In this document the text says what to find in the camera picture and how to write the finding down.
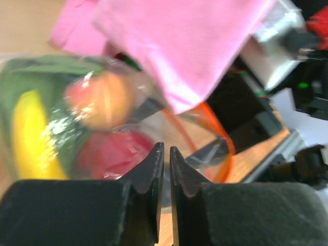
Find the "wooden table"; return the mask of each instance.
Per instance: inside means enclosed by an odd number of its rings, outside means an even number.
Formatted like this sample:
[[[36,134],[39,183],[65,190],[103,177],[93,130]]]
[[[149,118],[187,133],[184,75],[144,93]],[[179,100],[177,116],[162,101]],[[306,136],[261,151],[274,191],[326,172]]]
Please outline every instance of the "wooden table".
[[[66,0],[1,0],[0,53],[60,53],[48,44],[51,29]],[[289,134],[283,129],[275,137],[235,156],[228,182],[239,182]],[[0,169],[0,194],[11,180]],[[160,246],[171,246],[172,215],[162,214]]]

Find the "wooden surface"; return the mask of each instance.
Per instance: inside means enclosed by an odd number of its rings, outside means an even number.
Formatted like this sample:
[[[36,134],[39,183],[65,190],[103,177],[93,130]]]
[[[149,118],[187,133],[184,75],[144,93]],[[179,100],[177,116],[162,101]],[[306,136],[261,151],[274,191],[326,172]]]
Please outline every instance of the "wooden surface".
[[[188,157],[192,155],[195,150],[193,150],[190,145],[187,144],[184,136],[176,129],[176,127],[163,116],[160,119],[162,122],[162,139],[165,146],[176,146],[179,148],[179,151],[183,157]],[[217,136],[212,132],[199,127],[196,123],[193,123],[189,120],[182,119],[181,117],[177,118],[178,122],[187,129],[187,134],[191,141],[194,144],[196,150],[199,150],[209,143],[217,139]],[[165,148],[165,160],[170,159],[170,148]]]
[[[0,54],[60,52],[48,44],[48,37],[64,3],[65,0],[1,0]],[[199,145],[205,145],[212,138],[212,136],[197,132],[194,126],[190,130],[201,137]],[[284,129],[270,140],[236,155],[232,175],[228,182],[240,181],[288,134],[288,130]],[[10,182],[11,180],[0,165],[0,194]],[[158,245],[171,246],[172,243],[172,216],[162,214]]]

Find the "toy fruit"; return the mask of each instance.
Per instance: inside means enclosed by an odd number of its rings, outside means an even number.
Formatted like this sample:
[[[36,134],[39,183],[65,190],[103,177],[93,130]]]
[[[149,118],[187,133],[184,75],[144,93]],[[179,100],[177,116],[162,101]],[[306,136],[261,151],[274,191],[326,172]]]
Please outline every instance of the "toy fruit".
[[[125,78],[111,72],[82,79],[68,87],[66,102],[86,127],[111,130],[124,124],[134,104],[134,93]]]
[[[46,112],[60,165],[65,173],[71,173],[77,150],[89,137],[89,131],[76,122],[67,108],[64,93],[68,85],[82,76],[102,74],[107,61],[97,57],[45,55],[18,57],[1,65],[4,66],[0,71],[0,142],[13,150],[14,109],[22,94],[35,90]],[[14,165],[8,163],[7,166],[11,175],[16,176]]]
[[[118,179],[138,165],[154,142],[135,130],[94,132],[81,148],[77,165],[95,179]]]
[[[12,143],[16,169],[23,179],[67,179],[62,170],[41,98],[22,94],[13,112]]]

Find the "red apple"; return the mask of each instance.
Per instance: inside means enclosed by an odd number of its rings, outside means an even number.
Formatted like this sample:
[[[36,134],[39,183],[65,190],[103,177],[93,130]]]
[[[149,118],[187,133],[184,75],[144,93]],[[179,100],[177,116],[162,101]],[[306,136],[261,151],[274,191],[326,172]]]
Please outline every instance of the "red apple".
[[[94,132],[81,148],[77,165],[94,179],[118,179],[138,165],[154,141],[135,130]]]

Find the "black device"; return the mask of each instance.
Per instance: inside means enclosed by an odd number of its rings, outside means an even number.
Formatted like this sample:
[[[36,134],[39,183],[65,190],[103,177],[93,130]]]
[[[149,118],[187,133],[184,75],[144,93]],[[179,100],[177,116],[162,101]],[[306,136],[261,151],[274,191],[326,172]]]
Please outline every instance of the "black device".
[[[282,130],[269,101],[257,96],[240,73],[229,71],[207,103],[232,139],[236,153]]]
[[[328,163],[325,163],[324,146],[305,148],[288,162],[281,154],[276,155],[266,166],[257,166],[241,182],[300,182],[320,190],[328,184]]]
[[[309,20],[311,16],[328,5],[327,0],[292,0],[292,2],[302,10],[301,14],[305,20]]]
[[[271,95],[290,88],[295,110],[310,117],[328,120],[328,52],[314,51],[286,79],[270,92]]]
[[[154,246],[163,145],[121,179],[22,180],[0,203],[0,244]],[[215,184],[170,153],[175,246],[327,245],[328,214],[300,183]]]

